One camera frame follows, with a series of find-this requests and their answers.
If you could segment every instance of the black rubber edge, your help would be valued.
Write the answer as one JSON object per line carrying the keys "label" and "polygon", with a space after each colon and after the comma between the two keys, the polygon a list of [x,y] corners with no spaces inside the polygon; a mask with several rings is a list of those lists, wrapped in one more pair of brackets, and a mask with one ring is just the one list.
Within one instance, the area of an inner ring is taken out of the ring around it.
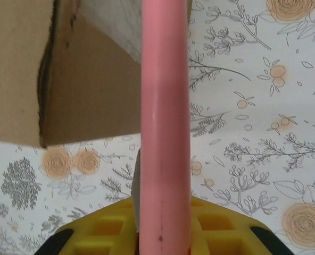
{"label": "black rubber edge", "polygon": [[67,228],[50,236],[34,255],[59,255],[72,234],[73,230]]}
{"label": "black rubber edge", "polygon": [[250,229],[272,255],[295,255],[273,232],[262,227]]}

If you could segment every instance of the cardboard box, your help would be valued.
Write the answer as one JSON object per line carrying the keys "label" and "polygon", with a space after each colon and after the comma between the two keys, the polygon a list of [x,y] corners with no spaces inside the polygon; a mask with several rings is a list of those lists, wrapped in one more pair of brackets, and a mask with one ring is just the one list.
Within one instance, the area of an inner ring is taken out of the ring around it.
{"label": "cardboard box", "polygon": [[72,4],[0,1],[0,141],[46,147],[140,132],[140,64]]}

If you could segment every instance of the floral wallpaper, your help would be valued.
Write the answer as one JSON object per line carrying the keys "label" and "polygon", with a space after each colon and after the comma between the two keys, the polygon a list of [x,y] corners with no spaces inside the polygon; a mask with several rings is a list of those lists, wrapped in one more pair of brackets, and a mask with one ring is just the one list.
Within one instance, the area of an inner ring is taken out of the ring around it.
{"label": "floral wallpaper", "polygon": [[[193,195],[315,255],[315,0],[193,0],[188,36]],[[0,142],[0,254],[128,198],[139,147]]]}

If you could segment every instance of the pink tube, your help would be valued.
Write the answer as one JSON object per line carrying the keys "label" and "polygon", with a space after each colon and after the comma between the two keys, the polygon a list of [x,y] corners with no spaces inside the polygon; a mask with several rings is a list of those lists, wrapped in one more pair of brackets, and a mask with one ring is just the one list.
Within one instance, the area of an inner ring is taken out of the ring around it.
{"label": "pink tube", "polygon": [[140,255],[187,255],[187,1],[143,0]]}

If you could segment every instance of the yellow plastic base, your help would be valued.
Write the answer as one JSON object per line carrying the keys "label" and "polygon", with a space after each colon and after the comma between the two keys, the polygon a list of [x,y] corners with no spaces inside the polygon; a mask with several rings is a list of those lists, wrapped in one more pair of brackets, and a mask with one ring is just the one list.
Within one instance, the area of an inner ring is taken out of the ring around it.
{"label": "yellow plastic base", "polygon": [[[192,197],[191,255],[271,255],[250,227],[259,221]],[[74,230],[59,255],[134,255],[138,234],[131,198],[69,223]]]}

